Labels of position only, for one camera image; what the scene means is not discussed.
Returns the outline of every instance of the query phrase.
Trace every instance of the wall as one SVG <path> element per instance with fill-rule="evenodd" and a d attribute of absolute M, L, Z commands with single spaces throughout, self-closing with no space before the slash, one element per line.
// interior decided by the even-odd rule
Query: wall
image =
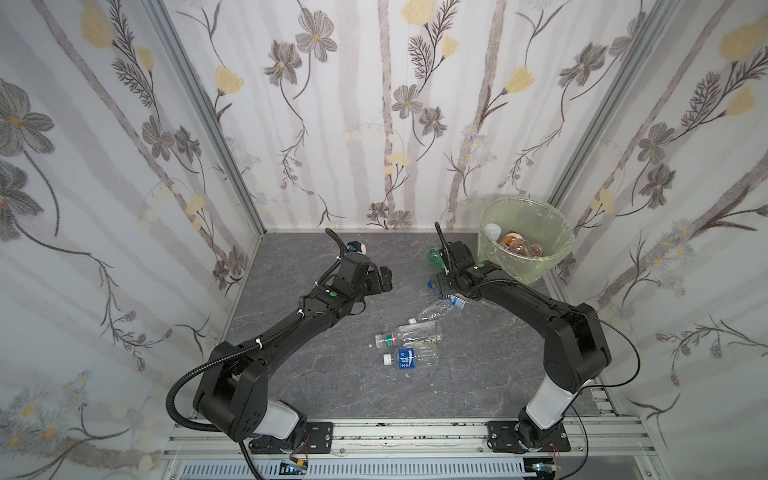
<path fill-rule="evenodd" d="M 266 226 L 374 230 L 546 199 L 651 3 L 165 1 Z"/>
<path fill-rule="evenodd" d="M 257 242 L 217 162 L 140 4 L 2 3 L 3 477 L 160 476 Z"/>
<path fill-rule="evenodd" d="M 614 392 L 676 480 L 765 478 L 768 8 L 682 2 L 563 205 L 575 302 L 641 350 Z M 608 382 L 634 372 L 610 336 Z"/>

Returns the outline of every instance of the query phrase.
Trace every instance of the gray marble tabletop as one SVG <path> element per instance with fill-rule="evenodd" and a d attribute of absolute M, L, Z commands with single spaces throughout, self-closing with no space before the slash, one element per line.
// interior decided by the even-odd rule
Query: gray marble tabletop
<path fill-rule="evenodd" d="M 473 302 L 442 321 L 436 366 L 385 366 L 374 335 L 406 324 L 435 301 L 426 255 L 439 239 L 436 233 L 339 234 L 345 242 L 365 243 L 371 260 L 392 270 L 393 289 L 366 297 L 363 314 L 342 319 L 294 353 L 270 379 L 270 397 L 316 419 L 517 416 L 544 377 L 544 340 L 507 310 Z M 446 237 L 476 251 L 476 233 Z M 324 233 L 268 233 L 227 341 L 259 335 L 295 309 L 338 252 Z M 535 288 L 546 292 L 543 282 Z M 581 415 L 598 413 L 588 393 L 574 406 Z"/>

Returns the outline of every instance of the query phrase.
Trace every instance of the clear plastic bottle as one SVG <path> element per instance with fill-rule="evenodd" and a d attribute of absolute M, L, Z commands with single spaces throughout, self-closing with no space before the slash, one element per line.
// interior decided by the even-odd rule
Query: clear plastic bottle
<path fill-rule="evenodd" d="M 434 343 L 409 343 L 397 349 L 397 357 L 392 353 L 384 354 L 384 365 L 397 365 L 401 370 L 414 369 L 417 366 L 437 363 L 437 345 Z"/>
<path fill-rule="evenodd" d="M 394 332 L 380 333 L 376 336 L 376 348 L 405 346 L 407 343 L 434 343 L 442 338 L 442 328 L 437 320 L 420 322 L 398 327 Z"/>
<path fill-rule="evenodd" d="M 453 302 L 451 300 L 438 300 L 431 305 L 427 306 L 417 316 L 408 319 L 408 323 L 418 322 L 431 322 L 432 320 L 439 320 L 445 316 L 453 308 Z"/>

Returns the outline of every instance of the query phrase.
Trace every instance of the blue bottle label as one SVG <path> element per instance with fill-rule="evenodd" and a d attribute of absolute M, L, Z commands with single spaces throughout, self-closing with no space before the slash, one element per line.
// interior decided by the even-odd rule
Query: blue bottle label
<path fill-rule="evenodd" d="M 416 367 L 416 355 L 413 352 L 413 349 L 398 349 L 397 356 L 399 359 L 398 366 L 401 369 L 412 369 Z"/>

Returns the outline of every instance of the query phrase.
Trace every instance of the green trash can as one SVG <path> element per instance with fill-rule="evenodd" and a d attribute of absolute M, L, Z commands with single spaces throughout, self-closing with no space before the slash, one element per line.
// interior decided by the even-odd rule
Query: green trash can
<path fill-rule="evenodd" d="M 502 236 L 515 231 L 531 243 L 538 243 L 544 256 L 523 257 L 505 250 L 485 235 L 483 226 L 487 223 L 499 225 Z M 476 260 L 490 260 L 515 279 L 531 285 L 560 263 L 571 252 L 574 242 L 571 227 L 552 205 L 523 197 L 499 198 L 480 214 Z"/>

